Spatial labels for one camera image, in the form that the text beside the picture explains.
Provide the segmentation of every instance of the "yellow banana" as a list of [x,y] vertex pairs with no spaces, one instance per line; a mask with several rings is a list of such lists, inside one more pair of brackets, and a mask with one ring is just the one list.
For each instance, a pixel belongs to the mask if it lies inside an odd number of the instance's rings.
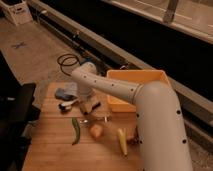
[[118,139],[120,142],[121,150],[125,156],[127,156],[127,143],[126,143],[126,129],[119,128],[117,130]]

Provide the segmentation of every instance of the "orange bin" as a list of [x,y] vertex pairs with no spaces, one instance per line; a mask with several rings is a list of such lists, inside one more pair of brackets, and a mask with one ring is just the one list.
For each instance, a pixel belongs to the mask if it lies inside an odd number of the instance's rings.
[[[108,70],[107,78],[145,84],[150,81],[162,81],[171,86],[163,70]],[[112,112],[135,112],[136,108],[123,100],[107,95],[107,103]]]

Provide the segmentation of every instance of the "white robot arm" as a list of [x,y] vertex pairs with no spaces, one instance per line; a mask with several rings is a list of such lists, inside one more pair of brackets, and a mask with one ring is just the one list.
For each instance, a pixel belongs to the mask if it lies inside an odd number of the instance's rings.
[[136,106],[143,171],[193,170],[179,100],[171,87],[159,81],[142,85],[100,77],[90,62],[71,76],[81,100],[96,88]]

